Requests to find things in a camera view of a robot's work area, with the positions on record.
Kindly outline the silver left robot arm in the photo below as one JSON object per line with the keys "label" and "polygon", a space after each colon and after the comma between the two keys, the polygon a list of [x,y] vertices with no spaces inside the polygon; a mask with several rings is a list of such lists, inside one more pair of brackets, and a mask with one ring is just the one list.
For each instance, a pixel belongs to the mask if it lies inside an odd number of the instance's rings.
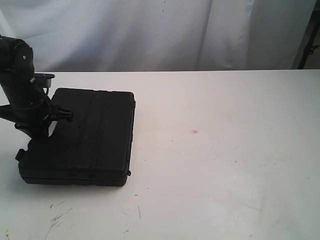
{"label": "silver left robot arm", "polygon": [[34,52],[24,40],[0,37],[0,86],[8,100],[0,117],[30,138],[49,137],[52,122],[73,120],[73,112],[52,103],[51,73],[36,73]]}

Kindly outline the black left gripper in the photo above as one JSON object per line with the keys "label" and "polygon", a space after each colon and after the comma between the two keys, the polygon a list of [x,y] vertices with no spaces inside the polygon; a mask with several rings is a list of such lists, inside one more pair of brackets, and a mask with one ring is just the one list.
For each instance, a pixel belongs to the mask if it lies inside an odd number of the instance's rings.
{"label": "black left gripper", "polygon": [[31,138],[47,138],[52,122],[71,122],[71,110],[58,107],[49,97],[49,88],[34,82],[34,74],[18,74],[10,70],[0,72],[0,85],[9,104],[0,107],[0,117],[14,123],[17,130]]}

